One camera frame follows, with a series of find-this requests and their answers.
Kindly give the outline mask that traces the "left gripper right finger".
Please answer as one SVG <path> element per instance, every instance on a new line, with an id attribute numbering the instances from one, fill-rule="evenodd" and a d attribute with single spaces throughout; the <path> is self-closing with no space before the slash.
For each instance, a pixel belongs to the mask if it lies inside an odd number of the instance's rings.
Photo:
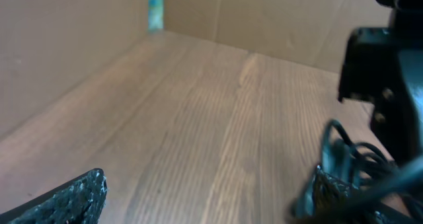
<path id="1" fill-rule="evenodd" d="M 422 202 L 410 192 L 422 187 L 422 169 L 405 167 L 372 187 L 357 189 L 318 166 L 291 206 L 291 223 L 421 223 Z M 408 215 L 382 199 L 402 194 Z"/>

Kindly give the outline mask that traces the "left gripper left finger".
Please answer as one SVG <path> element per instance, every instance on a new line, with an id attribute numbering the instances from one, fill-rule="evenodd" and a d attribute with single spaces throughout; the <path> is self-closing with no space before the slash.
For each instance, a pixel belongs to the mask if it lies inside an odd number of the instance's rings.
<path id="1" fill-rule="evenodd" d="M 97 224 L 108 186 L 104 171 L 94 168 L 25 204 L 1 214 L 2 223 Z"/>

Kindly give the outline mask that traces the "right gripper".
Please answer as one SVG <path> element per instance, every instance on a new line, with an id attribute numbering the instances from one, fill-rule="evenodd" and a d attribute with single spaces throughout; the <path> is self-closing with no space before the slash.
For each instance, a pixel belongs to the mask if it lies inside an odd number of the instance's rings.
<path id="1" fill-rule="evenodd" d="M 422 154 L 422 0 L 376 1 L 391 9 L 389 24 L 353 29 L 338 100 L 372 103 L 372 132 L 404 165 Z"/>

